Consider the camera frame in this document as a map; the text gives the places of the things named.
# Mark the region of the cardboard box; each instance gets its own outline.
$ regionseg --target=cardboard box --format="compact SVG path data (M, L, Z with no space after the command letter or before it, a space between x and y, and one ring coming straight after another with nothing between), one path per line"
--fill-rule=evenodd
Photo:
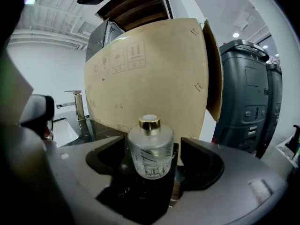
M88 60L84 82L90 117L124 132L155 114L180 143L199 138L206 108L220 116L223 72L207 21L203 30L191 18L130 30Z

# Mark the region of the dark gray machine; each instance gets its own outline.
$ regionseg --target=dark gray machine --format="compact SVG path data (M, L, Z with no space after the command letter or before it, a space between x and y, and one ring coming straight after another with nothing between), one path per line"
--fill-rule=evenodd
M265 124L256 148L256 156L258 158L263 156L274 135L278 123L282 99L282 75L280 65L266 63L266 68L268 73L269 101Z
M253 152L268 106L268 54L256 44L234 40L221 46L223 104L213 142Z
M91 33L86 50L85 61L87 62L98 51L110 44L123 33L124 31L114 22L106 19Z

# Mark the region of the white ceiling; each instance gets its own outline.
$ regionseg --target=white ceiling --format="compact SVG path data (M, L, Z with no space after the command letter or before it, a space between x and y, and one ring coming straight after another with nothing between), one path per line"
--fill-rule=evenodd
M265 26L265 22L248 0L195 0L203 15L209 20L219 45L236 38L248 39ZM248 23L244 30L240 27Z
M48 43L85 50L90 33L101 24L97 11L99 5L80 5L77 0L37 0L25 5L10 45L23 43ZM248 39L265 26L263 19L248 0L195 0L204 16L208 18L217 42ZM243 30L240 26L247 22Z
M81 5L77 0L37 0L25 5L9 45L47 43L85 50L90 33L102 22L97 11L107 1Z

